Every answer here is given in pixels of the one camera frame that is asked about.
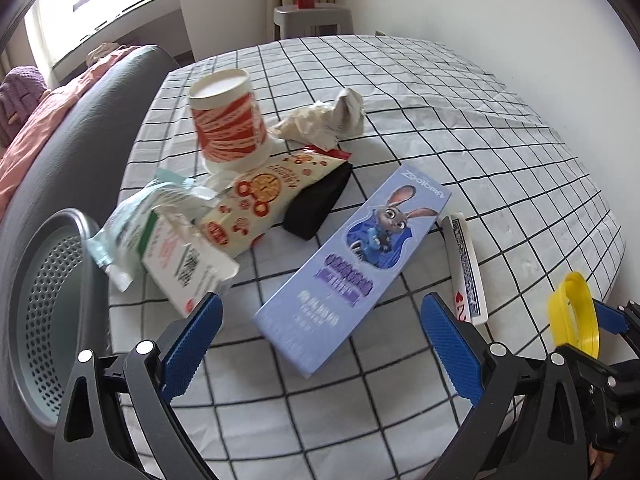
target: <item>crumpled tissue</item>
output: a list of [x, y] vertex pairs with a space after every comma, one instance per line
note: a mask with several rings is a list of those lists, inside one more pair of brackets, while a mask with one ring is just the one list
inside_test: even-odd
[[343, 88], [333, 103], [316, 101], [311, 106], [297, 108], [269, 132], [278, 139], [311, 143], [328, 152], [338, 146], [338, 140], [364, 133], [364, 115], [362, 95]]

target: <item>blue box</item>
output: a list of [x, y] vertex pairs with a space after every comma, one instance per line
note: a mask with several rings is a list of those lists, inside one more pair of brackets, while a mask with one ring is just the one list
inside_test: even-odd
[[310, 377], [400, 273], [450, 195], [400, 166], [255, 314], [262, 334]]

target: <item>yellow ring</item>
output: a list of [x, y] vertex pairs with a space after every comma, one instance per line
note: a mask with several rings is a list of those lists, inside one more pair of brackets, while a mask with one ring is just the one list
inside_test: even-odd
[[571, 272], [565, 277], [549, 297], [547, 311], [556, 346], [568, 343], [598, 358], [598, 318], [589, 285], [580, 272]]

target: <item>blue gripper pad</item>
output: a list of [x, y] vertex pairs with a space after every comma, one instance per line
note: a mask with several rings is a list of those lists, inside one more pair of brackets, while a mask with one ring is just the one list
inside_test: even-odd
[[622, 312], [598, 300], [593, 300], [593, 304], [596, 307], [596, 315], [600, 328], [616, 335], [626, 334], [626, 332], [628, 332], [629, 325], [626, 323], [625, 315]]
[[165, 402], [169, 403], [187, 391], [221, 325], [222, 301], [212, 294], [164, 358], [164, 384], [160, 393]]
[[484, 392], [482, 366], [460, 335], [453, 315], [448, 311], [447, 306], [434, 294], [426, 295], [420, 309], [422, 329], [460, 397], [469, 399], [472, 405], [477, 406]]

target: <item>upside-down paper cup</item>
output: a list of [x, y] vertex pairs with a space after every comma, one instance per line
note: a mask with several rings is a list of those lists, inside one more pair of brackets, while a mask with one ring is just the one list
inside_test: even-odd
[[249, 74], [235, 68], [197, 81], [189, 105], [209, 173], [244, 172], [271, 155], [271, 142]]

